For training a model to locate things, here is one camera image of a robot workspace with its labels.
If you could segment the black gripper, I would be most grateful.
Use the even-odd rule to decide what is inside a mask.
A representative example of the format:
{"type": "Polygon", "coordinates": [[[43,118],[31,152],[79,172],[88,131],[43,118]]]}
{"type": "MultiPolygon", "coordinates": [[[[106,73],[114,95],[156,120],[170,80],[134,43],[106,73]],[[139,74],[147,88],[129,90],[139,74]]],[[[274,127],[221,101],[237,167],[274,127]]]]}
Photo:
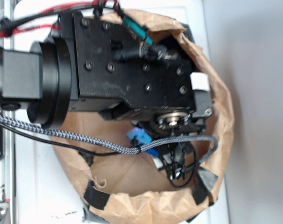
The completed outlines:
{"type": "Polygon", "coordinates": [[[71,57],[69,111],[133,120],[155,138],[205,131],[211,95],[196,86],[195,63],[173,37],[139,44],[124,25],[81,13],[60,22],[71,57]]]}

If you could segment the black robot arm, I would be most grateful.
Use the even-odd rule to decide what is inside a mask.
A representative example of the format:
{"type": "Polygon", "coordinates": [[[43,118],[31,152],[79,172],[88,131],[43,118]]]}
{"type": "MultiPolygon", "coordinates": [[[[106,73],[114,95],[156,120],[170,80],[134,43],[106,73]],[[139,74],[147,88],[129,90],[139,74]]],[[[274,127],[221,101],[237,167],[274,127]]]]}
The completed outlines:
{"type": "Polygon", "coordinates": [[[139,43],[125,25],[81,13],[58,26],[29,52],[0,48],[0,109],[25,109],[44,128],[59,128],[67,112],[97,112],[156,138],[205,130],[209,82],[174,38],[139,43]]]}

